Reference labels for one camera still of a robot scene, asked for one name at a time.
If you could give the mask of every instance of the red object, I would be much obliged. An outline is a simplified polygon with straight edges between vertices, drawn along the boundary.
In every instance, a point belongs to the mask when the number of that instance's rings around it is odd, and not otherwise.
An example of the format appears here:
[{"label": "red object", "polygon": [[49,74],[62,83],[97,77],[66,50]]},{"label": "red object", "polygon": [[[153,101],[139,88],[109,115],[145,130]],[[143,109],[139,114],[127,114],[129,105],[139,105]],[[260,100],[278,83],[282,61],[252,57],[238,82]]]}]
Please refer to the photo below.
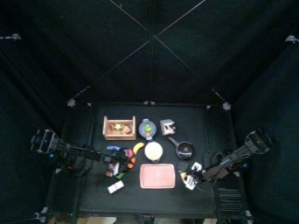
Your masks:
[{"label": "red object", "polygon": [[141,168],[141,187],[145,189],[175,188],[173,164],[143,164]]}]

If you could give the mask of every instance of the wooden crate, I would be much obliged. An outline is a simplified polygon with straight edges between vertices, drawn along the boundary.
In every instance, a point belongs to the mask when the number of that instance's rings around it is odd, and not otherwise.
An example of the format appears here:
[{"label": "wooden crate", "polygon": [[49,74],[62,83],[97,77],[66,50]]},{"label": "wooden crate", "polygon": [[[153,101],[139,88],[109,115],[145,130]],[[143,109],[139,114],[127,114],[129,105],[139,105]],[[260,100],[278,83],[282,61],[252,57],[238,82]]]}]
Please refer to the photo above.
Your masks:
[{"label": "wooden crate", "polygon": [[[129,125],[131,131],[123,134],[122,129],[114,129],[117,124],[121,124],[121,126]],[[105,116],[103,136],[107,140],[137,140],[137,117],[134,116],[133,120],[109,120]]]}]

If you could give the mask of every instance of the black frying pan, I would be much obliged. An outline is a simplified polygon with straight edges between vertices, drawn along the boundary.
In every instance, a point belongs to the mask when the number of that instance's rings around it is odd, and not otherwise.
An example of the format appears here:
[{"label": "black frying pan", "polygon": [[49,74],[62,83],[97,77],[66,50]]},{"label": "black frying pan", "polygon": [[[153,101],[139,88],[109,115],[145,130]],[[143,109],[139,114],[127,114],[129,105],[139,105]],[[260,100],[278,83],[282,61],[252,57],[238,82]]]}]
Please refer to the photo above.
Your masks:
[{"label": "black frying pan", "polygon": [[169,139],[174,143],[177,147],[177,155],[182,159],[189,159],[193,156],[194,153],[194,147],[193,144],[189,142],[181,142],[178,143],[170,136]]}]

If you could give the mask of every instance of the wooden box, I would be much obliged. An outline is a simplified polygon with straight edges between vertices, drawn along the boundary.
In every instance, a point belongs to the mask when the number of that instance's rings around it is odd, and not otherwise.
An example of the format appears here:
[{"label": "wooden box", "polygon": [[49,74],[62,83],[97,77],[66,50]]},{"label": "wooden box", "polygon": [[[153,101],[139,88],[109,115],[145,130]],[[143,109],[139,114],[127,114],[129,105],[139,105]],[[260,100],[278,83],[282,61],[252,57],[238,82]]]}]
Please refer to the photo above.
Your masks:
[{"label": "wooden box", "polygon": [[137,117],[133,120],[109,120],[105,116],[103,136],[107,140],[137,140]]}]

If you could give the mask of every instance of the blue object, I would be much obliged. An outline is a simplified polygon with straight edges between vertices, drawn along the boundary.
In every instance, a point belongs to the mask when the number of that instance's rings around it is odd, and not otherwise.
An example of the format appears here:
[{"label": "blue object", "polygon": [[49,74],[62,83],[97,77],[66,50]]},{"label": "blue object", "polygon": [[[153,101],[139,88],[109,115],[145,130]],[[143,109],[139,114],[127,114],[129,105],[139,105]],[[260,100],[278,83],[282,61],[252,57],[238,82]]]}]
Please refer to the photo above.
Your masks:
[{"label": "blue object", "polygon": [[109,146],[107,147],[107,150],[109,151],[119,151],[121,150],[121,147],[118,147],[118,146]]}]

